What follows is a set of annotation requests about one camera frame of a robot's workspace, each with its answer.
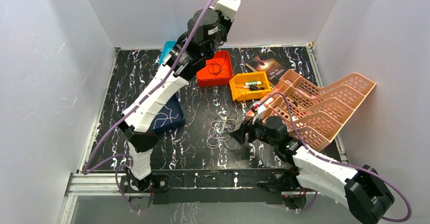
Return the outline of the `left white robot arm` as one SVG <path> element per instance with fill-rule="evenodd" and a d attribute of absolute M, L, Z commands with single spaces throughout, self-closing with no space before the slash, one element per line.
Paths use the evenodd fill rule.
<path fill-rule="evenodd" d="M 131 155 L 129 184 L 136 191 L 146 192 L 152 184 L 151 149 L 158 135 L 151 124 L 169 99 L 206 66 L 206 61 L 227 41 L 233 20 L 214 8 L 197 11 L 188 21 L 188 30 L 161 58 L 163 62 L 133 105 L 122 112 L 125 116 L 120 129 L 124 132 Z"/>

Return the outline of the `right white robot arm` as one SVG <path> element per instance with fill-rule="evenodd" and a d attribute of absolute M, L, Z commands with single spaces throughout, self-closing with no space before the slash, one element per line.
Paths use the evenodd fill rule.
<path fill-rule="evenodd" d="M 277 156 L 296 167 L 289 173 L 286 185 L 293 191 L 301 187 L 312 189 L 344 205 L 361 223 L 378 223 L 395 202 L 385 183 L 376 177 L 376 170 L 365 165 L 364 170 L 340 166 L 332 158 L 322 160 L 322 154 L 294 140 L 278 116 L 244 120 L 230 133 L 238 143 L 259 140 L 274 147 Z"/>

